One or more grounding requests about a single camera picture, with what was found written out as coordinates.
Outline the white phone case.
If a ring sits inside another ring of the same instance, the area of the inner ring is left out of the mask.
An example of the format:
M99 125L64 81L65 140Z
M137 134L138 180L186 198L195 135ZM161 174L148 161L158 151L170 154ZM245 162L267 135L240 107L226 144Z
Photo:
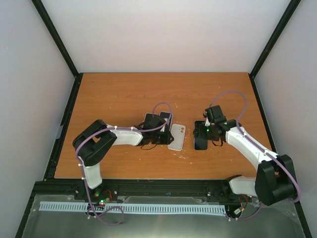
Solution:
M170 132L174 140L168 144L168 149L181 151L183 149L186 127L180 124L173 124Z

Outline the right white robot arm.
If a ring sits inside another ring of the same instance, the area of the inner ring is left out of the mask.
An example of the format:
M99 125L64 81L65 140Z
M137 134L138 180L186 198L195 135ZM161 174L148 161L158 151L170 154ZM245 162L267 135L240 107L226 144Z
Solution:
M205 109L203 116L205 121L198 121L195 125L195 138L229 144L256 170L254 178L235 176L229 179L234 194L256 197L266 206L282 200L299 201L300 189L293 161L288 155L278 155L261 145L239 122L228 120L219 105Z

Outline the black phone green edge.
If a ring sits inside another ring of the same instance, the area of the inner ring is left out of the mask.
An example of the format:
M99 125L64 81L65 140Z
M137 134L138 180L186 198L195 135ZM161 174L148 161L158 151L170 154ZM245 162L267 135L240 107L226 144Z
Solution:
M207 150L207 128L205 122L197 120L194 122L194 149L195 150Z

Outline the lavender phone case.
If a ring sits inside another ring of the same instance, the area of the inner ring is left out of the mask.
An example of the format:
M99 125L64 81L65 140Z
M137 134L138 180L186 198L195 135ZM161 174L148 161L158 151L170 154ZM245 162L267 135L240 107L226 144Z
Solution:
M160 112L159 116L162 117L163 119L165 119L166 121L168 121L168 123L167 123L168 126L171 125L172 119L173 119L173 114L171 114L170 112Z

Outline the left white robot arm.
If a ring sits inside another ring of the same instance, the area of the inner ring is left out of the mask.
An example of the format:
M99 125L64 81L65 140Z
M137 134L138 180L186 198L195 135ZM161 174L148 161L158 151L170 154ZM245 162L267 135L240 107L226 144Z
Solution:
M100 161L112 146L169 145L174 141L170 132L172 117L168 112L147 113L144 121L133 127L112 126L98 119L79 134L72 145L87 183L85 193L94 200L102 196Z

